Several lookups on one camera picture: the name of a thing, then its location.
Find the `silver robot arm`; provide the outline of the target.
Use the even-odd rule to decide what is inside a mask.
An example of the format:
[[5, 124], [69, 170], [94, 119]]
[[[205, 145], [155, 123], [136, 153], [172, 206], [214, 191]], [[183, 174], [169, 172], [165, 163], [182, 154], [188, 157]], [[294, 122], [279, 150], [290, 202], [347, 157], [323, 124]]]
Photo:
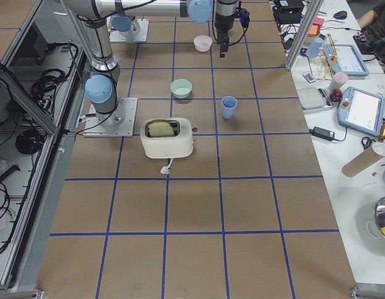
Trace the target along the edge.
[[64, 1], [64, 6], [77, 19], [77, 25], [85, 27], [79, 34], [92, 51], [90, 63], [93, 69], [112, 80], [113, 72], [120, 67], [113, 58], [107, 19], [112, 16], [173, 16], [188, 17], [196, 23], [211, 21], [219, 57], [224, 58], [231, 43], [229, 31], [235, 20], [239, 20], [246, 34], [250, 23], [250, 12], [241, 7], [240, 1]]

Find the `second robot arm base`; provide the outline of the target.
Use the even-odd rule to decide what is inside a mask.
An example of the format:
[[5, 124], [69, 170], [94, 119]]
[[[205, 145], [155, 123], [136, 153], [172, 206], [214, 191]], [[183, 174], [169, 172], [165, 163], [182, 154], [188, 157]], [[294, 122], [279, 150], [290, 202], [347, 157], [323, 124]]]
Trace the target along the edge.
[[141, 27], [135, 16], [127, 17], [114, 15], [111, 17], [111, 24], [114, 30], [127, 37], [133, 37], [137, 35], [141, 30]]

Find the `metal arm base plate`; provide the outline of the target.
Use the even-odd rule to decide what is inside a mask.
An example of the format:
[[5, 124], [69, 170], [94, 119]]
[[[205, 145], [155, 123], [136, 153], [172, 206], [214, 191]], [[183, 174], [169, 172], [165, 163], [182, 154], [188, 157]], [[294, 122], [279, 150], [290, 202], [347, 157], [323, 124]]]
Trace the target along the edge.
[[82, 132], [87, 138], [110, 138], [110, 137], [132, 137], [138, 99], [136, 97], [117, 98], [118, 108], [115, 112], [104, 120], [104, 115], [98, 114], [86, 121], [87, 129]]

